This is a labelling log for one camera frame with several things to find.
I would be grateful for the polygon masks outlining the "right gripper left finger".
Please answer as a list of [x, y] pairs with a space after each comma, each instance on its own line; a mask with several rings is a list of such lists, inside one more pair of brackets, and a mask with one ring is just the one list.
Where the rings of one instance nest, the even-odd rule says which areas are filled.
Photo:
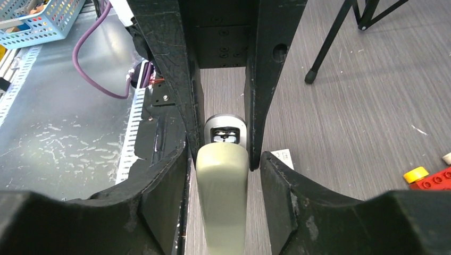
[[86, 200], [1, 192], [1, 254], [183, 254], [188, 150]]

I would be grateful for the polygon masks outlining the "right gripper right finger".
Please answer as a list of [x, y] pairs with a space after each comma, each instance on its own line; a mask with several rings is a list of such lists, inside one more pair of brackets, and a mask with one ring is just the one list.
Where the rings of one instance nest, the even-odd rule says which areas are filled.
[[261, 186], [273, 254], [450, 254], [450, 192], [395, 190], [362, 201], [266, 151]]

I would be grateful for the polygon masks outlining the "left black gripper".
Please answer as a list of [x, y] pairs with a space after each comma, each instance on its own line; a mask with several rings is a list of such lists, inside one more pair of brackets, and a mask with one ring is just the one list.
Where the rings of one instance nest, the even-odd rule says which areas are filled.
[[260, 165], [266, 117], [306, 1], [129, 1], [182, 117], [192, 159], [204, 145], [199, 69], [246, 66], [249, 169]]

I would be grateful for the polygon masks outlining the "white staple box sleeve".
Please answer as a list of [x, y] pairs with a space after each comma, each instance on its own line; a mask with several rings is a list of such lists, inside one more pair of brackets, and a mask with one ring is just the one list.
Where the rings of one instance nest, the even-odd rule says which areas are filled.
[[279, 160], [281, 160], [285, 165], [287, 165], [290, 169], [294, 170], [292, 157], [289, 149], [281, 149], [271, 152], [275, 155]]

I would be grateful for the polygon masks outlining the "white and green stapler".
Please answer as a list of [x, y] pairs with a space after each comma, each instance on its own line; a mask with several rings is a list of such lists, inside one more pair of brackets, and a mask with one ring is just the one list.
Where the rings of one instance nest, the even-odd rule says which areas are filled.
[[244, 254], [246, 236], [247, 128], [232, 114], [211, 116], [196, 159], [196, 180], [210, 254]]

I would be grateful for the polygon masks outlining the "red yellow toy brick car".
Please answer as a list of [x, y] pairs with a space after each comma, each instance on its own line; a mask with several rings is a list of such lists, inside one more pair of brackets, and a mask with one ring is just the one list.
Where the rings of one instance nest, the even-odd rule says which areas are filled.
[[442, 160], [448, 165], [440, 172], [430, 174], [423, 166], [417, 167], [403, 175], [412, 190], [450, 190], [450, 153]]

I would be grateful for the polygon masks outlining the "blue plastic basket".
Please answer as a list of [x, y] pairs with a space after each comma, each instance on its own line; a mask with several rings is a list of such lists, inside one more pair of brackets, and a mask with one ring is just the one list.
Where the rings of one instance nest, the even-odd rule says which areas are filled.
[[1, 45], [29, 47], [65, 39], [85, 1], [1, 1]]

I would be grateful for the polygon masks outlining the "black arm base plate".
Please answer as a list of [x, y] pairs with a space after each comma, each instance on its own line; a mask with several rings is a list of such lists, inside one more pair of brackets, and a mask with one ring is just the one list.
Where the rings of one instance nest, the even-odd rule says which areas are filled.
[[140, 163], [152, 166], [184, 141], [185, 127], [165, 82], [144, 92], [134, 149]]

